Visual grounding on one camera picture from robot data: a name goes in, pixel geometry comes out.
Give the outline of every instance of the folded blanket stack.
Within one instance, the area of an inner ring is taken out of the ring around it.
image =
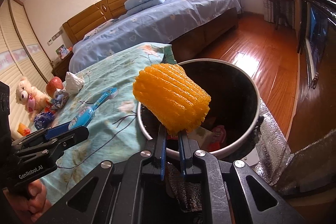
[[[125,2],[126,15],[131,16],[147,8],[164,3],[165,0],[127,0]]]

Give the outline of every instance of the green floral cloth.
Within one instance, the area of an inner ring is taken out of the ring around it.
[[[52,204],[103,160],[121,162],[145,147],[147,141],[137,124],[137,101],[132,84],[140,70],[158,63],[176,64],[171,45],[145,42],[77,73],[85,79],[85,85],[58,112],[53,126],[71,121],[94,103],[106,88],[117,87],[119,94],[95,111],[95,117],[87,127],[89,138],[66,150],[57,161],[59,168],[42,178]]]

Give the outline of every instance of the wooden floor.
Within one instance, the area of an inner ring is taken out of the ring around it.
[[[289,128],[296,93],[297,39],[295,31],[244,14],[239,27],[212,42],[198,58],[220,59],[247,72],[283,134]]]

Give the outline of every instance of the metal screw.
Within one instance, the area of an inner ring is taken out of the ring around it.
[[[104,169],[110,168],[112,166],[112,163],[108,160],[103,161],[100,166]]]
[[[235,166],[238,168],[242,168],[245,166],[245,162],[243,162],[242,160],[236,160],[235,161]]]
[[[148,150],[141,151],[140,155],[141,157],[147,158],[151,155],[152,153]]]
[[[204,150],[196,150],[195,155],[198,157],[204,157],[205,156],[205,151]]]

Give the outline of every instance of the stuffed animal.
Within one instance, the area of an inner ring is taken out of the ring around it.
[[[22,77],[16,87],[16,102],[24,105],[25,110],[29,112],[28,119],[33,122],[36,114],[40,113],[47,104],[50,97],[31,86],[27,77]]]

